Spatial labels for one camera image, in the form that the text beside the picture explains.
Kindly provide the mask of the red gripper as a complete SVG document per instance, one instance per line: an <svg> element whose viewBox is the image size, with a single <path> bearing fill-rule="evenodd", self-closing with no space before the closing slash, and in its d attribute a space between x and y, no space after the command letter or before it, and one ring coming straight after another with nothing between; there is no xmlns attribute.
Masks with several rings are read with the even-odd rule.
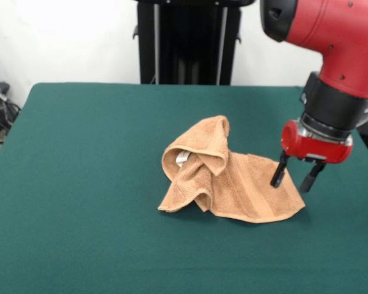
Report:
<svg viewBox="0 0 368 294"><path fill-rule="evenodd" d="M324 170L326 163L341 163L353 150L353 137L349 135L342 141L329 140L307 130L299 120L289 120L281 137L282 153L275 173L270 181L272 187L279 187L290 157L315 159L317 161L304 178L300 193L307 193L312 188L317 176Z"/></svg>

